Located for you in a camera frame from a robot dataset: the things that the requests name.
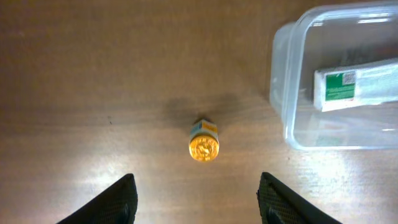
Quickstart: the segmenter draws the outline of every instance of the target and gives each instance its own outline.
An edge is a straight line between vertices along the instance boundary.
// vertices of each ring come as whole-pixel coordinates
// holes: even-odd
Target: wooden table
[[[292,150],[268,102],[276,30],[328,2],[1,1],[1,222],[55,223],[132,172],[136,223],[260,223],[268,171],[339,221],[395,223],[398,151]]]

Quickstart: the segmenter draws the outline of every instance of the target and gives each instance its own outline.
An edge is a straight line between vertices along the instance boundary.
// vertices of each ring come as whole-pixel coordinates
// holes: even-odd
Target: label
[[[355,72],[326,75],[325,101],[354,98],[355,81]]]
[[[203,122],[202,128],[217,133],[217,127],[215,125]]]
[[[191,130],[191,134],[195,134],[197,133],[199,130],[201,130],[201,122],[196,123],[192,130]]]

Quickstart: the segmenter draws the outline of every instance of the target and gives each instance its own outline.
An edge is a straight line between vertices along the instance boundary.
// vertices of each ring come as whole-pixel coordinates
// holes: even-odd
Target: transparent plastic box
[[[315,70],[395,57],[398,1],[316,7],[279,29],[270,101],[285,140],[302,150],[398,148],[398,102],[329,112],[313,106]]]

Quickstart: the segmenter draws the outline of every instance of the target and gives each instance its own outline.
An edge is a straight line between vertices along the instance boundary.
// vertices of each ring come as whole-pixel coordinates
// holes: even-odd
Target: green label
[[[355,72],[326,76],[326,101],[354,98]]]

